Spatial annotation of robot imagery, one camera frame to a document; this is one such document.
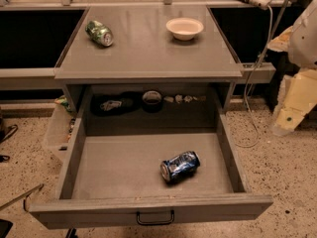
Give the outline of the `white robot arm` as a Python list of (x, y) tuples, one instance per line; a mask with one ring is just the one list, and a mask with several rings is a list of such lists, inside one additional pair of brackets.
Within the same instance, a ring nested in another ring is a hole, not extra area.
[(272, 124), (272, 133), (291, 133), (317, 105), (317, 4), (313, 0), (292, 26), (271, 40), (268, 48), (287, 52), (289, 61), (299, 67), (288, 81), (288, 89)]

